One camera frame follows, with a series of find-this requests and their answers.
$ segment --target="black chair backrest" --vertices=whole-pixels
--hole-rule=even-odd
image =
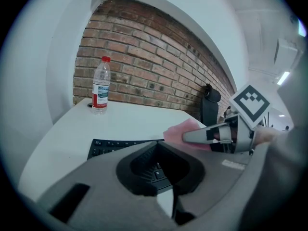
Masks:
[[[220,98],[219,91],[213,89],[210,84],[205,86],[205,94],[201,100],[201,122],[207,127],[217,123]]]

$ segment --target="water bottle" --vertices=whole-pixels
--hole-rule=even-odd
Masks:
[[[110,57],[103,56],[94,73],[92,88],[92,112],[103,115],[107,111],[108,92],[110,85]]]

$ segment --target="pink cloth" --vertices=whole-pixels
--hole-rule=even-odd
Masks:
[[[164,132],[164,139],[166,142],[188,145],[190,148],[210,151],[211,147],[208,144],[194,144],[183,142],[183,133],[198,129],[200,129],[200,126],[197,121],[192,118],[189,118],[176,126],[168,128],[168,130]]]

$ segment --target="white desk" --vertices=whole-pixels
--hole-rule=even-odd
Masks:
[[[29,158],[18,190],[37,201],[55,182],[87,160],[93,139],[157,140],[163,132],[191,118],[184,111],[108,102],[105,115],[93,115],[84,99],[46,134]]]

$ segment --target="red bottle cap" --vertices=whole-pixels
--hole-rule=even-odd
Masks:
[[[110,57],[109,56],[103,56],[102,61],[103,62],[110,62]]]

